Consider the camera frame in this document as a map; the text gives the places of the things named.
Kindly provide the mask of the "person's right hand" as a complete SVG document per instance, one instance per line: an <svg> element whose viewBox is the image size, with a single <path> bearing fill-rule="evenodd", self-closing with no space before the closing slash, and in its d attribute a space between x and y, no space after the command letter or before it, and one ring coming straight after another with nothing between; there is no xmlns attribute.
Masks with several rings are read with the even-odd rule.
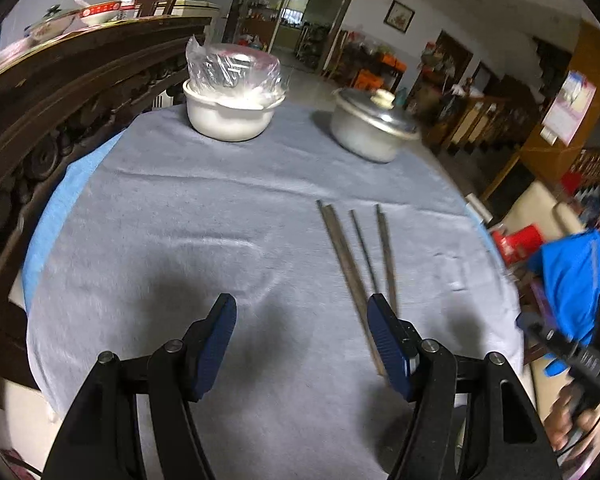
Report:
<svg viewBox="0 0 600 480"><path fill-rule="evenodd" d="M581 454L594 440L593 428L597 419L595 410L586 410L576 422L572 421L569 405L577 391L578 388L573 384L562 387L552 405L550 414L544 420L548 440L550 440L550 445L555 452L562 452L564 448L568 448L569 433L573 426L576 426L582 432L585 439L571 450L572 456Z"/></svg>

